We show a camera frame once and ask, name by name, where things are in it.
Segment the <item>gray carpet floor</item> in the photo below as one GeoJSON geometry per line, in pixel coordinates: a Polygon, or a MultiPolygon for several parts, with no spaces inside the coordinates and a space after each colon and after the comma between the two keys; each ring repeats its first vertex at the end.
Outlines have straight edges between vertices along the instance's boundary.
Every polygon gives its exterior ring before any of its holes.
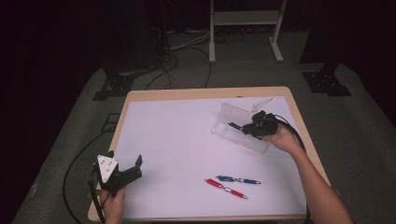
{"type": "MultiPolygon", "coordinates": [[[[329,97],[325,93],[312,93],[302,72],[318,71],[322,64],[299,64],[308,32],[280,33],[278,45],[283,63],[275,60],[268,43],[269,33],[235,36],[241,40],[216,45],[217,61],[211,64],[207,87],[290,88],[332,187],[340,194],[355,222],[396,223],[395,128],[364,89],[359,77],[341,64],[335,74],[352,96],[329,97]]],[[[178,46],[196,37],[171,34],[170,43],[178,46]]],[[[208,50],[207,44],[194,47],[208,50]]],[[[178,64],[170,72],[171,85],[168,76],[162,76],[148,88],[203,88],[209,72],[206,56],[196,49],[184,49],[173,55],[178,58],[178,64]]],[[[163,67],[169,69],[175,62],[175,59],[165,61],[163,67]]],[[[145,89],[162,72],[158,69],[137,77],[132,90],[145,89]]],[[[90,171],[96,156],[108,151],[113,135],[101,130],[109,114],[120,113],[125,100],[125,97],[92,100],[105,79],[102,69],[92,74],[14,223],[75,223],[64,204],[63,185],[68,167],[82,149],[70,169],[64,189],[73,214],[81,223],[91,223],[87,218],[91,203],[90,171]]]]}

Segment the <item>table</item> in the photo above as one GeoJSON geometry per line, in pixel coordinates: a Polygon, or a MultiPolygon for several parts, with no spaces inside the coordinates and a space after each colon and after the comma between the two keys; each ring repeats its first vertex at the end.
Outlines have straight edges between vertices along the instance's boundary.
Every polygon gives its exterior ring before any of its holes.
{"type": "Polygon", "coordinates": [[[215,52],[215,25],[247,25],[247,24],[274,24],[274,35],[269,37],[271,48],[278,63],[283,62],[282,54],[277,46],[277,37],[285,12],[287,0],[282,0],[279,10],[259,10],[259,11],[216,11],[214,0],[210,0],[210,40],[209,40],[209,61],[216,61],[215,52]]]}
{"type": "MultiPolygon", "coordinates": [[[[297,104],[294,102],[291,92],[286,87],[256,87],[256,88],[223,88],[223,89],[196,89],[196,90],[162,90],[162,91],[131,91],[125,101],[125,105],[122,109],[120,115],[120,121],[115,131],[112,143],[109,150],[116,151],[121,130],[123,129],[124,121],[126,118],[128,108],[130,103],[144,103],[144,102],[162,102],[162,101],[174,101],[174,100],[210,100],[210,99],[229,99],[229,98],[250,98],[250,97],[270,97],[270,96],[283,96],[289,106],[290,113],[295,125],[299,130],[299,133],[304,141],[307,154],[311,161],[314,163],[315,167],[318,169],[319,173],[323,178],[329,183],[326,173],[321,165],[318,154],[314,148],[314,145],[309,137],[309,133],[304,125],[301,114],[298,110],[297,104]]],[[[148,168],[146,167],[145,173],[145,155],[143,155],[143,176],[148,174],[148,168]]],[[[231,195],[225,195],[227,200],[233,200],[231,195]]],[[[98,220],[94,206],[92,205],[88,214],[91,220],[98,220]]],[[[266,216],[236,216],[236,217],[166,217],[166,218],[153,218],[144,219],[144,221],[180,221],[180,220],[264,220],[264,219],[294,219],[303,218],[304,215],[266,215],[266,216]]]]}

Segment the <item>white metal stand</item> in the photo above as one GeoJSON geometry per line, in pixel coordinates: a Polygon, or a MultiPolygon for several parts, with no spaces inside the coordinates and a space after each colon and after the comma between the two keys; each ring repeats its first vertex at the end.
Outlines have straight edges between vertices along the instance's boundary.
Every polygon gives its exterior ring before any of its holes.
{"type": "Polygon", "coordinates": [[[216,61],[215,54],[215,25],[248,25],[248,24],[274,24],[274,35],[269,38],[271,47],[278,63],[283,62],[277,37],[282,23],[287,0],[282,0],[280,10],[261,11],[215,11],[214,0],[210,0],[210,40],[209,40],[209,61],[216,61]]]}

